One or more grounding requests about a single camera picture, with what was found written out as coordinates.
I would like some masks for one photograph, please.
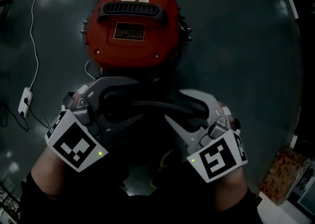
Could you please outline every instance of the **power strip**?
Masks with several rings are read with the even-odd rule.
[[[26,117],[28,110],[29,110],[29,106],[27,106],[24,102],[24,99],[27,98],[28,99],[28,105],[30,106],[32,98],[33,98],[33,93],[31,92],[30,88],[24,88],[21,100],[20,100],[20,105],[19,105],[19,114],[21,114],[21,112],[23,113],[24,118]]]

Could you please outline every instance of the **black pants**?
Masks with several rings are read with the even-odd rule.
[[[166,170],[165,183],[150,196],[128,196],[113,179],[117,170],[100,160],[81,173],[69,168],[63,197],[51,200],[29,174],[22,182],[21,220],[26,223],[107,223],[113,221],[176,221],[208,219],[210,223],[242,221],[261,223],[255,200],[248,190],[234,207],[216,213],[212,184],[206,184],[193,167],[183,163]]]

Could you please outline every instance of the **dark green floor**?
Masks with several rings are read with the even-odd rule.
[[[0,25],[0,98],[14,112],[36,70],[29,36],[32,1],[14,0]],[[302,70],[291,10],[286,0],[176,1],[193,28],[193,41],[173,73],[172,86],[212,93],[241,120],[249,159],[245,173],[255,191],[276,151],[290,139],[300,106]],[[66,92],[91,80],[84,72],[89,56],[83,50],[80,30],[96,2],[36,1],[33,34],[40,68],[31,105],[49,122],[59,113]],[[32,127],[28,133],[12,117],[7,128],[0,128],[0,180],[18,197],[20,181],[45,148],[45,128],[31,114],[27,120]],[[130,141],[120,142],[130,163],[126,182],[130,194],[150,194],[151,164],[165,142],[159,137],[170,141],[176,137],[162,121],[145,123],[149,132],[135,133],[136,127]],[[131,139],[135,134],[141,136],[138,142]]]

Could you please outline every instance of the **white power cord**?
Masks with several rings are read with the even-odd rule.
[[[37,61],[37,68],[36,68],[36,73],[35,73],[35,76],[34,76],[34,79],[30,85],[30,90],[32,89],[32,86],[34,84],[34,81],[37,77],[37,73],[38,73],[38,68],[39,68],[39,62],[38,62],[38,57],[37,57],[37,53],[36,53],[36,45],[35,45],[35,41],[34,41],[34,38],[33,38],[33,35],[32,35],[32,29],[33,29],[33,23],[34,23],[34,14],[33,14],[33,9],[34,9],[34,4],[35,4],[35,1],[33,2],[32,6],[31,6],[31,29],[30,29],[30,36],[31,36],[31,39],[33,41],[33,46],[34,46],[34,53],[35,53],[35,58],[36,58],[36,61]]]
[[[84,67],[85,72],[87,73],[88,76],[90,76],[92,79],[95,80],[95,77],[92,76],[91,74],[89,74],[89,72],[88,72],[88,64],[89,64],[89,61],[87,61],[87,63],[85,64],[85,67]]]

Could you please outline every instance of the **red vacuum cleaner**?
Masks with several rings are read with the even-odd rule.
[[[177,65],[191,28],[175,0],[99,0],[82,30],[105,75],[162,76]]]

